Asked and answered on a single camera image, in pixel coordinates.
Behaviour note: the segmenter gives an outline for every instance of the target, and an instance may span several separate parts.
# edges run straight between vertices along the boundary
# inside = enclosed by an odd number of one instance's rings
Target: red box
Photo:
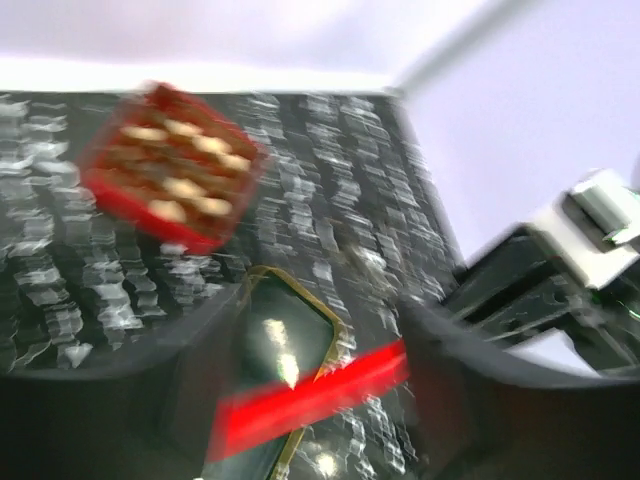
[[[223,140],[226,147],[231,149],[229,155],[225,155],[229,157],[233,154],[234,157],[248,160],[249,169],[240,173],[230,170],[224,164],[212,161],[191,143],[182,143],[175,136],[169,136],[154,148],[178,152],[175,158],[179,157],[181,163],[174,164],[173,160],[168,160],[169,157],[160,157],[160,150],[153,150],[142,143],[132,144],[131,137],[123,133],[122,128],[126,126],[151,129],[156,126],[154,122],[160,121],[159,118],[164,118],[165,122],[168,119],[190,124],[201,129],[200,135],[204,138]],[[114,167],[112,156],[115,155],[114,149],[118,148],[139,148],[144,152],[144,162],[121,161]],[[95,195],[100,208],[134,222],[141,230],[163,241],[184,245],[190,253],[207,254],[222,247],[233,234],[255,193],[266,159],[266,150],[262,146],[254,143],[238,126],[213,111],[203,100],[159,83],[153,84],[147,93],[122,102],[104,130],[85,150],[79,165],[83,182]],[[158,187],[155,180],[129,170],[134,165],[143,164],[165,165],[172,172],[178,169],[182,173],[189,172],[190,177],[176,175],[178,179],[210,178],[225,182],[225,188],[217,191],[216,198],[228,202],[224,204],[227,208],[230,204],[230,213],[211,217],[196,211],[195,207],[191,208],[189,201],[167,196],[167,192]],[[205,175],[199,176],[194,171],[202,171]],[[188,221],[169,221],[151,213],[148,202],[153,200],[178,204],[181,210],[187,212],[185,218]]]

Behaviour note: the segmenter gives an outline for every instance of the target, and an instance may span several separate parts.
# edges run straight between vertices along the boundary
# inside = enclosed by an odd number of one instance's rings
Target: black patterned surface
[[[116,348],[131,336],[114,324],[138,322],[133,331],[140,334],[157,322],[179,321],[180,312],[213,295],[217,283],[252,264],[287,270],[344,320],[348,361],[398,334],[382,300],[327,255],[333,239],[326,221],[335,216],[351,224],[364,246],[376,236],[384,244],[375,228],[384,218],[410,266],[407,286],[432,296],[447,289],[451,250],[394,100],[266,94],[205,99],[272,155],[252,214],[211,259],[185,256],[175,246],[149,246],[153,242],[123,222],[95,212],[91,195],[78,187],[70,161],[118,96],[0,96],[4,368],[70,368],[84,352]],[[398,252],[384,253],[393,267]],[[309,427],[289,478],[411,475],[406,472],[417,453],[405,427],[412,423],[405,421],[410,398],[400,387]]]

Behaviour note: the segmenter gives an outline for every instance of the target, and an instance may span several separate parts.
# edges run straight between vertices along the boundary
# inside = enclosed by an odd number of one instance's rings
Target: red strip
[[[407,380],[406,362],[404,344],[397,340],[315,380],[307,377],[294,389],[279,387],[243,400],[229,399],[211,432],[207,460],[235,455],[359,405],[369,395],[383,395]],[[216,430],[227,432],[224,445]]]

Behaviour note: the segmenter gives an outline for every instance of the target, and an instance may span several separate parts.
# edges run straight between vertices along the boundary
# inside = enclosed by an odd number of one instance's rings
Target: white wall
[[[640,2],[538,0],[423,85],[408,110],[468,259],[590,168],[631,179]]]
[[[374,75],[370,83],[382,87],[492,1],[0,0],[0,66],[12,62],[3,74],[12,65],[31,71],[16,62],[46,59],[46,76],[55,76],[63,68],[57,73],[52,61],[92,62],[94,71],[95,64],[153,64],[154,72],[180,62],[208,64],[217,76],[236,68],[241,83],[256,88],[260,71],[292,69],[360,74],[355,85]],[[7,81],[0,77],[0,88]],[[285,85],[287,75],[279,81]]]

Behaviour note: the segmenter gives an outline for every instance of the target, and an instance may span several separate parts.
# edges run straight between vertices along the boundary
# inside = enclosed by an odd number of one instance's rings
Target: gold-rimmed tray
[[[236,394],[267,385],[291,388],[307,375],[322,375],[341,354],[344,324],[285,271],[252,268],[236,321],[244,331]],[[304,428],[207,467],[207,477],[276,480],[286,472]]]

